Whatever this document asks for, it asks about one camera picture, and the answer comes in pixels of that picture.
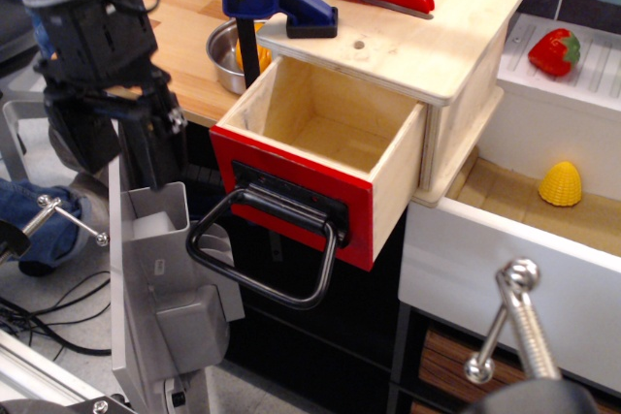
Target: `metal bowl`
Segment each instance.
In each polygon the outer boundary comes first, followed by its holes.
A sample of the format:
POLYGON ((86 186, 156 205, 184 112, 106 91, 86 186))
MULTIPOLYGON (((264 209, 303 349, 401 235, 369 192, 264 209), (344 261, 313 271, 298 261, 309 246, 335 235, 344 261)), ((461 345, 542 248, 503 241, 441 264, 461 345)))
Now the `metal bowl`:
MULTIPOLYGON (((255 22, 265 23, 265 21, 265 19, 260 19, 255 22)), ((220 84, 235 94, 243 94, 245 91, 244 72, 235 59, 237 40, 237 22, 229 19, 215 28, 207 39, 207 55, 215 65, 220 84)))

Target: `red drawer front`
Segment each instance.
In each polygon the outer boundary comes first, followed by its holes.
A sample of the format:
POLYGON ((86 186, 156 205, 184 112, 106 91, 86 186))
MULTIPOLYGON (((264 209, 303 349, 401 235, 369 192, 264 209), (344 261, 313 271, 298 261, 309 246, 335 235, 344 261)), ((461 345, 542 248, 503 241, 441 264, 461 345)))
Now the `red drawer front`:
MULTIPOLYGON (((303 186, 347 205, 349 232, 337 258, 369 271, 373 267, 373 186, 364 179, 344 174, 304 157, 247 138, 217 125, 211 129, 213 149, 227 192, 235 188, 233 161, 303 186)), ((233 206, 247 220, 323 250, 325 238, 248 206, 233 206)))

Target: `black drawer handle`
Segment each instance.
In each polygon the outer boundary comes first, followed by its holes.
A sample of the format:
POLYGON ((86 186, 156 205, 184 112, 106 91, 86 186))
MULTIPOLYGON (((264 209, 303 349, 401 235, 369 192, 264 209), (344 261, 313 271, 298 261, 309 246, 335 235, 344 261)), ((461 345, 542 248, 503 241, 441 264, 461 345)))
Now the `black drawer handle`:
POLYGON ((328 291, 338 242, 339 238, 336 228, 332 222, 328 220, 324 212, 300 205, 295 201, 283 199, 281 196, 275 195, 260 187, 249 185, 246 188, 238 187, 231 191, 217 204, 217 206, 205 215, 201 221, 190 229, 186 242, 186 249, 190 257, 198 264, 221 273, 261 296, 286 305, 287 307, 307 310, 316 307, 328 291), (298 297, 285 293, 246 275, 228 264, 220 262, 200 249, 199 240, 201 236, 209 229, 215 220, 233 204, 258 208, 326 238, 326 245, 319 266, 319 275, 312 293, 306 297, 298 297))

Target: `wooden table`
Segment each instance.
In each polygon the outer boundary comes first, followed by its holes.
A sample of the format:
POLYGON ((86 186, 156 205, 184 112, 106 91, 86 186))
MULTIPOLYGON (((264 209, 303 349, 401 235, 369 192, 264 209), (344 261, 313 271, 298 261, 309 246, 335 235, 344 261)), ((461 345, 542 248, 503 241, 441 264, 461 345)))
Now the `wooden table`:
MULTIPOLYGON (((153 2, 145 0, 147 6, 153 2)), ((222 0, 161 0, 149 17, 159 46, 153 63, 171 74, 186 118, 211 127, 239 97, 220 85, 207 57, 207 39, 228 19, 222 0)))

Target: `toy strawberry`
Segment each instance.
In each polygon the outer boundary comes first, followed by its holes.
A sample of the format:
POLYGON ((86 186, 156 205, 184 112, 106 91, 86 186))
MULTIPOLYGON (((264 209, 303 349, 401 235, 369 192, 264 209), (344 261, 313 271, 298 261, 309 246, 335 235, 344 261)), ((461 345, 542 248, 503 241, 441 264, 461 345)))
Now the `toy strawberry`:
POLYGON ((562 77, 580 59, 580 42, 569 29, 555 29, 528 52, 528 59, 547 74, 562 77))

